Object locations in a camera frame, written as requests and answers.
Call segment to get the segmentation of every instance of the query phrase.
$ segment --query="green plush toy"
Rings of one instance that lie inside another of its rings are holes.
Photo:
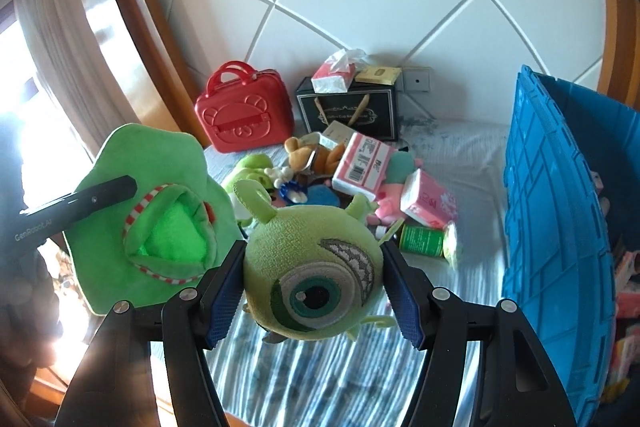
[[[404,184],[415,169],[422,167],[422,160],[417,160],[407,151],[395,151],[386,165],[385,184]]]
[[[266,154],[248,154],[242,158],[234,169],[222,180],[222,188],[226,190],[231,199],[231,206],[234,208],[236,219],[243,227],[251,224],[252,216],[242,206],[234,194],[234,187],[238,180],[255,180],[267,190],[273,188],[273,182],[265,174],[265,169],[273,169],[273,162]]]
[[[357,195],[346,210],[299,205],[276,209],[267,191],[239,180],[235,193],[258,220],[244,255],[247,310],[271,333],[286,338],[327,339],[360,325],[395,325],[386,315],[369,317],[382,294],[382,250],[364,224],[369,201]]]
[[[76,277],[96,314],[120,300],[166,301],[219,266],[241,233],[226,192],[190,134],[128,124],[102,146],[77,190],[128,174],[138,190],[65,231]]]

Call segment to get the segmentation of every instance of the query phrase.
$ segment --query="brown plush toy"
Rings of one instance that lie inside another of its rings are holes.
[[[310,170],[317,176],[333,176],[344,155],[345,148],[344,143],[337,145],[333,150],[318,144],[300,146],[300,140],[295,137],[284,142],[284,149],[289,154],[289,167],[294,172],[304,171],[308,166],[309,158],[314,151],[316,152]]]

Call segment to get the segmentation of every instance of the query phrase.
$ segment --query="red plastic case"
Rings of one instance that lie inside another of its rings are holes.
[[[224,73],[237,78],[222,82]],[[195,110],[213,147],[223,153],[283,143],[293,133],[291,101],[278,72],[256,71],[238,60],[211,75]]]

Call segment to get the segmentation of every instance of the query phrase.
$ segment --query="red and white striped trim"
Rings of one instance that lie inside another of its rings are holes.
[[[167,188],[169,185],[173,185],[173,184],[165,183],[164,185],[158,185],[158,187],[154,188],[144,198],[142,198],[140,203],[138,203],[136,206],[133,207],[133,210],[129,213],[129,216],[127,216],[127,219],[125,219],[124,221],[124,229],[122,230],[122,237],[127,235],[127,232],[129,232],[131,225],[135,223],[136,219],[138,219],[140,214],[142,214],[142,211],[145,210],[146,206],[149,203],[151,203],[151,200],[153,200],[153,198],[155,198],[163,188]]]
[[[153,277],[154,279],[158,279],[159,281],[166,282],[166,283],[169,283],[169,284],[174,284],[174,285],[187,284],[188,282],[192,282],[192,281],[194,281],[196,279],[199,279],[200,277],[202,277],[204,275],[204,273],[201,273],[200,275],[196,275],[194,277],[189,277],[188,279],[172,279],[171,277],[165,277],[163,275],[158,275],[157,273],[152,272],[148,268],[146,268],[144,266],[140,266],[140,264],[136,264],[136,263],[133,263],[133,264],[142,273],[146,273],[147,275],[150,275],[151,277]]]
[[[216,220],[216,213],[213,211],[212,206],[207,201],[203,201],[202,203],[204,204],[204,209],[207,211],[207,218],[213,225],[214,221]]]

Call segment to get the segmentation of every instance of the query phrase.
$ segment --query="wall electrical outlet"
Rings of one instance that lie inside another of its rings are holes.
[[[431,68],[402,68],[402,89],[405,92],[429,92]]]

